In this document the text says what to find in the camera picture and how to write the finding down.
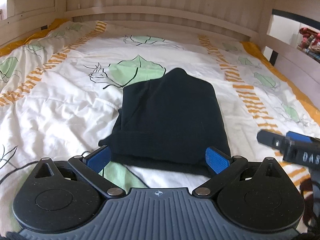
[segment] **black cloth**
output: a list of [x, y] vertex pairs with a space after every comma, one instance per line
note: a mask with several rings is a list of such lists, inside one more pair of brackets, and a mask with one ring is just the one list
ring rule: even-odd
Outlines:
[[103, 145], [114, 162], [205, 176], [207, 147], [230, 156], [212, 85], [180, 68], [124, 87], [122, 109]]

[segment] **bed headboard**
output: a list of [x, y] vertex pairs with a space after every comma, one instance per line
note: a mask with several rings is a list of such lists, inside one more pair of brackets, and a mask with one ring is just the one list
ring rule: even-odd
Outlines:
[[185, 30], [196, 28], [258, 42], [259, 32], [267, 32], [272, 10], [269, 4], [269, 0], [67, 0], [66, 16], [74, 17], [75, 21], [100, 19], [144, 21], [164, 27], [178, 25]]
[[58, 17], [252, 41], [261, 50], [268, 46], [279, 53], [287, 72], [292, 64], [293, 69], [299, 68], [299, 75], [289, 77], [293, 82], [299, 83], [301, 73], [307, 75], [303, 83], [310, 80], [312, 91], [305, 84], [298, 87], [315, 98], [313, 91], [320, 93], [319, 63], [268, 33], [272, 14], [320, 25], [319, 4], [320, 0], [8, 0], [10, 17], [0, 21], [0, 46], [28, 36]]

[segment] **metal screw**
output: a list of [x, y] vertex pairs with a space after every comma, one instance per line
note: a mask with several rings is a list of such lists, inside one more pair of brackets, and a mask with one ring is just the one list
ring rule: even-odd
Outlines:
[[207, 187], [199, 187], [196, 189], [196, 194], [199, 196], [207, 196], [211, 193], [211, 190], [208, 189]]
[[112, 188], [107, 190], [107, 193], [110, 196], [119, 196], [119, 195], [122, 194], [122, 192], [123, 192], [123, 190], [121, 188], [118, 188], [118, 187], [112, 187]]

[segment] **mattress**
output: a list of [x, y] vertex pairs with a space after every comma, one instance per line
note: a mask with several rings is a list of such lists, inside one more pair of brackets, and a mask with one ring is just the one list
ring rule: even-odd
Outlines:
[[[11, 204], [34, 163], [91, 152], [108, 136], [123, 87], [180, 67], [211, 83], [232, 155], [274, 156], [296, 186], [307, 169], [258, 144], [260, 129], [320, 137], [320, 113], [249, 42], [168, 30], [131, 30], [102, 21], [55, 22], [0, 50], [0, 233], [19, 230]], [[103, 176], [130, 187], [187, 187], [208, 178], [110, 163]]]

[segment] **black cable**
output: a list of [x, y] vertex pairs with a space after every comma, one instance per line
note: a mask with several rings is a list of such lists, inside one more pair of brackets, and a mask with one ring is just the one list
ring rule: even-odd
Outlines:
[[91, 153], [91, 152], [90, 152], [90, 151], [84, 151], [84, 152], [81, 154], [81, 156], [83, 157], [83, 155], [84, 155], [85, 153]]
[[9, 177], [12, 173], [15, 173], [16, 171], [22, 170], [22, 169], [24, 169], [24, 168], [26, 168], [26, 167], [28, 167], [28, 166], [30, 166], [30, 165], [32, 165], [32, 164], [36, 164], [36, 163], [38, 163], [38, 161], [34, 161], [34, 162], [31, 162], [31, 163], [27, 163], [26, 165], [24, 165], [24, 166], [22, 166], [22, 167], [20, 167], [20, 168], [16, 168], [16, 169], [14, 169], [13, 171], [10, 171], [9, 173], [7, 173], [7, 174], [0, 180], [0, 185], [1, 185], [2, 182], [4, 182], [4, 180], [5, 180], [7, 177]]

